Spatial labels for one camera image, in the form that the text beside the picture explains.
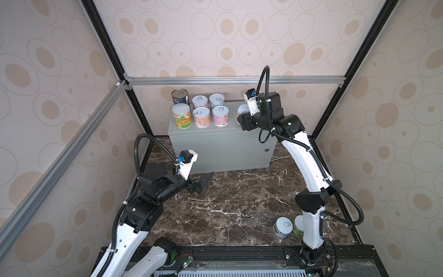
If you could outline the green orange plastic-lid can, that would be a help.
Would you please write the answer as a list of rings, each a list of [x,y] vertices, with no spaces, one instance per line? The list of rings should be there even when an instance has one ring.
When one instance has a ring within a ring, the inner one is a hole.
[[[171,108],[174,121],[177,128],[187,129],[192,124],[192,117],[190,112],[190,106],[184,103],[179,103]]]

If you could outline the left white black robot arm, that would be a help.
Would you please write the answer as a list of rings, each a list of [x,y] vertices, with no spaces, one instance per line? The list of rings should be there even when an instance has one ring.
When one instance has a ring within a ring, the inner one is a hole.
[[[111,230],[111,243],[94,269],[94,277],[150,277],[163,266],[176,261],[176,243],[162,237],[134,266],[127,269],[135,251],[164,212],[163,204],[182,189],[201,194],[214,176],[206,173],[199,180],[184,179],[155,164],[140,177],[140,193],[123,205]]]

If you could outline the left black corner post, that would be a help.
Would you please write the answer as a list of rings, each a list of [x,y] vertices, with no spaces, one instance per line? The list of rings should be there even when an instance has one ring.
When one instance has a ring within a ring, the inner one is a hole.
[[[105,27],[105,24],[103,23],[102,18],[100,17],[98,8],[96,7],[95,3],[90,0],[81,0],[81,4],[83,5],[87,16],[89,17],[93,28],[95,29],[99,40],[112,64],[112,67],[114,68],[114,71],[116,72],[119,80],[122,81],[128,81],[128,78],[125,76],[125,69],[121,63],[121,60],[118,56],[118,53],[116,51],[116,48],[114,47],[113,42],[111,41],[111,38],[107,32],[107,28]],[[142,107],[140,105],[140,102],[138,101],[138,98],[131,86],[126,90],[126,94],[130,100],[130,103],[132,104],[132,107],[134,108],[136,115],[144,129],[144,131],[150,135],[153,135],[152,129],[148,123],[148,120],[142,110]]]

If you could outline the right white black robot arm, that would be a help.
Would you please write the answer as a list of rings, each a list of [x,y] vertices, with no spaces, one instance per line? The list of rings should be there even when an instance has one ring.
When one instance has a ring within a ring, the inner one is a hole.
[[[301,120],[294,114],[284,115],[278,93],[266,96],[250,89],[244,98],[249,112],[237,119],[242,129],[269,131],[293,157],[305,180],[306,189],[295,197],[303,216],[301,256],[306,265],[315,265],[326,251],[322,216],[325,201],[335,193],[334,180],[318,160]]]

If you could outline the right black corner post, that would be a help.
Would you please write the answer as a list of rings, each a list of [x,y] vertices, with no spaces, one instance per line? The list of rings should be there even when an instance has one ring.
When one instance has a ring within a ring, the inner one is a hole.
[[[376,40],[382,33],[383,28],[385,27],[393,11],[396,9],[399,3],[400,3],[399,0],[387,0],[384,2],[379,14],[374,20],[374,23],[370,26],[369,32],[366,35],[365,39],[363,40],[361,47],[356,52],[356,56],[354,57],[346,74],[344,75],[345,76],[344,83],[341,84],[338,87],[338,89],[335,91],[332,99],[330,100],[328,106],[325,109],[325,112],[321,116],[313,133],[311,134],[311,138],[313,140],[316,140],[319,137],[321,131],[324,129],[326,123],[328,122],[330,116],[332,115],[334,109],[340,102],[340,99],[342,98],[343,94],[346,92],[347,87],[350,85],[351,81],[353,80],[354,76],[356,75],[359,68],[363,64],[363,61],[365,60],[369,51],[371,50]]]

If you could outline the teal bear label can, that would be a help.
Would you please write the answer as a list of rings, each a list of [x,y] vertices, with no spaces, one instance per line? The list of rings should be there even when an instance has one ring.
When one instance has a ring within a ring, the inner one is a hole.
[[[279,217],[274,224],[274,232],[280,238],[286,238],[293,232],[293,223],[286,217]]]

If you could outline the light blue label can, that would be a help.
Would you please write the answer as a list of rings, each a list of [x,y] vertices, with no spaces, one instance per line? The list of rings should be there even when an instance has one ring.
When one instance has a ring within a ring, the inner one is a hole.
[[[213,109],[217,106],[224,106],[225,96],[222,95],[221,93],[215,93],[209,97],[209,101],[210,101],[211,109]]]

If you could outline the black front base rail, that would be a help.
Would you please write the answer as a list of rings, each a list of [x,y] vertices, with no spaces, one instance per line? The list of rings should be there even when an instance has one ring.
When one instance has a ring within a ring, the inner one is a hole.
[[[371,245],[327,247],[315,265],[306,265],[301,247],[179,247],[177,260],[153,277],[386,277]]]

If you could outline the back horizontal aluminium rail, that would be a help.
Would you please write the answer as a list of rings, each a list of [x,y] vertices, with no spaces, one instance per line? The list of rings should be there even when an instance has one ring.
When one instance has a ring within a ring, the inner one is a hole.
[[[235,77],[128,77],[127,82],[135,85],[252,85],[256,86],[258,76]],[[345,76],[274,76],[270,77],[270,84],[343,84]]]

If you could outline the pink label can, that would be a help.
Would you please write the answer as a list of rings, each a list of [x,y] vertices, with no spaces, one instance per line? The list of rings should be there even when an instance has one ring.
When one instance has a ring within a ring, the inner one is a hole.
[[[229,108],[226,106],[216,106],[212,109],[213,124],[217,127],[224,127],[229,123]]]

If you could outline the yellow label can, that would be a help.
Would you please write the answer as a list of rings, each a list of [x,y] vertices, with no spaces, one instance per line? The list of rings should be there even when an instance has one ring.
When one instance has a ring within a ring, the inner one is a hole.
[[[237,109],[236,117],[238,118],[240,115],[247,114],[249,112],[250,110],[248,104],[242,104]]]

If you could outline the pink white small can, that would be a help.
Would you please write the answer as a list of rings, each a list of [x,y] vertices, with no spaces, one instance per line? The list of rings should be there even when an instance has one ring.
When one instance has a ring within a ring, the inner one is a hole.
[[[208,107],[208,98],[204,95],[197,95],[192,98],[194,108]]]

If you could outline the dark blue tin can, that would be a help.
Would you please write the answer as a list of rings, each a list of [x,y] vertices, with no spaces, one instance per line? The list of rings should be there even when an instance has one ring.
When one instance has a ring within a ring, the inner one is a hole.
[[[190,105],[189,93],[186,89],[179,88],[174,90],[171,93],[171,97],[173,99],[174,105],[177,104],[186,104],[188,106]]]

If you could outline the grey metal cabinet box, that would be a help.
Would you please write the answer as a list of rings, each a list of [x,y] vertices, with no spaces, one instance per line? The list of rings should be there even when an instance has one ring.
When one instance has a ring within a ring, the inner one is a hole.
[[[187,129],[177,128],[170,116],[168,135],[174,152],[193,150],[198,154],[191,174],[229,172],[269,167],[277,139],[270,137],[265,144],[259,142],[259,129],[243,131],[236,121],[237,109],[243,102],[227,102],[229,123],[217,127],[213,123],[204,129],[194,124]]]

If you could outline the orange peach label can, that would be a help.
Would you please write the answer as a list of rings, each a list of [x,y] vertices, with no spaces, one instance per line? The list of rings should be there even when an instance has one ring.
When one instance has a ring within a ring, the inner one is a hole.
[[[207,128],[211,124],[210,110],[207,107],[198,107],[193,111],[195,126],[197,128]]]

